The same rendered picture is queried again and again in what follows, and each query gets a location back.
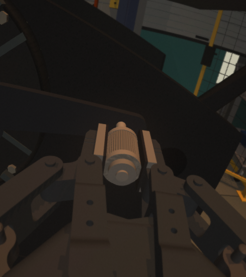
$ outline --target yellow sign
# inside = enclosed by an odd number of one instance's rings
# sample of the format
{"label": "yellow sign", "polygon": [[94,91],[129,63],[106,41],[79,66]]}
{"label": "yellow sign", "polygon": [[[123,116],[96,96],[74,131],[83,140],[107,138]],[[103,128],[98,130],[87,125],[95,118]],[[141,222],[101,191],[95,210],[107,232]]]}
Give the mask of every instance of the yellow sign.
{"label": "yellow sign", "polygon": [[119,6],[119,0],[110,0],[109,7],[117,9]]}

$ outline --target cylinder tip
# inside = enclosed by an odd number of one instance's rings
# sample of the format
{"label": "cylinder tip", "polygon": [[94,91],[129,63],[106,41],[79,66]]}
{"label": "cylinder tip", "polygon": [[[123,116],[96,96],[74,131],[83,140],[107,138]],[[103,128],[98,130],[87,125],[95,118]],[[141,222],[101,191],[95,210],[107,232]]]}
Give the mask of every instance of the cylinder tip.
{"label": "cylinder tip", "polygon": [[126,124],[124,122],[120,121],[116,124],[116,127],[126,127]]}

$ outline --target screw hole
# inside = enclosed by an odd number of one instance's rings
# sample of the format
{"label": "screw hole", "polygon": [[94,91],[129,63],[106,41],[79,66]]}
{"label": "screw hole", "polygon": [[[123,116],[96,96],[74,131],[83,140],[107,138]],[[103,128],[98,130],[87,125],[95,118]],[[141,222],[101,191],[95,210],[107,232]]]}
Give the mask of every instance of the screw hole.
{"label": "screw hole", "polygon": [[86,225],[87,225],[87,226],[93,226],[93,224],[94,224],[94,223],[93,223],[93,221],[91,221],[91,220],[88,220],[88,221],[86,222]]}
{"label": "screw hole", "polygon": [[172,228],[172,229],[171,229],[171,232],[174,233],[174,234],[176,234],[176,233],[178,232],[178,230],[177,230],[176,228]]}

